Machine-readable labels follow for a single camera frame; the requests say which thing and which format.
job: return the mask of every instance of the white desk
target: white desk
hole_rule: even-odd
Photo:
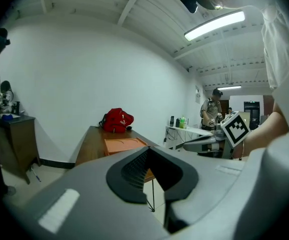
[[[198,134],[200,136],[211,136],[211,135],[213,135],[213,133],[211,133],[210,131],[202,130],[202,129],[198,129],[198,128],[193,128],[193,127],[187,127],[186,129],[182,129],[182,128],[178,128],[178,127],[175,127],[175,126],[168,126],[167,125],[165,127],[165,129],[166,130],[167,129],[174,129],[176,132],[185,131],[185,132],[192,133],[192,134]],[[176,150],[176,141],[173,141],[173,150]]]

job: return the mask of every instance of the wooden cabinet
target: wooden cabinet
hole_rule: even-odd
[[[30,184],[26,172],[34,162],[41,165],[35,118],[22,115],[9,121],[0,119],[0,163],[3,168]]]

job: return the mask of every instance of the metal table leg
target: metal table leg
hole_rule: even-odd
[[[152,205],[150,204],[150,202],[148,201],[148,199],[146,200],[150,206],[150,210],[154,213],[156,210],[155,210],[155,188],[154,188],[154,180],[151,181],[152,182],[152,200],[153,200],[153,207]]]

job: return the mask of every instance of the white shirt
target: white shirt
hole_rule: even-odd
[[[289,14],[276,2],[262,13],[266,71],[270,87],[276,89],[289,74]]]

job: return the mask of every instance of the floor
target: floor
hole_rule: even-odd
[[[177,149],[181,152],[188,152],[183,150],[183,148]],[[27,184],[26,181],[22,178],[14,176],[13,174],[7,172],[2,168],[2,175],[4,182],[8,186],[13,186],[16,188],[16,194],[13,196],[6,196],[5,198],[12,202],[14,205],[19,208],[24,207],[24,205],[39,191],[44,189],[46,186],[51,184],[52,182],[59,179],[63,174],[65,174],[68,170],[61,168],[54,168],[49,166],[42,165],[39,167],[37,164],[33,165],[33,169],[35,173],[40,178],[41,182],[36,178],[32,171],[28,171],[27,175],[30,179],[30,184]],[[157,180],[149,181],[144,184],[143,192],[147,195],[147,200],[150,204],[155,206],[155,212],[152,212],[153,218],[158,220],[161,225],[164,224],[165,218],[165,197],[164,191],[161,186],[158,184]]]

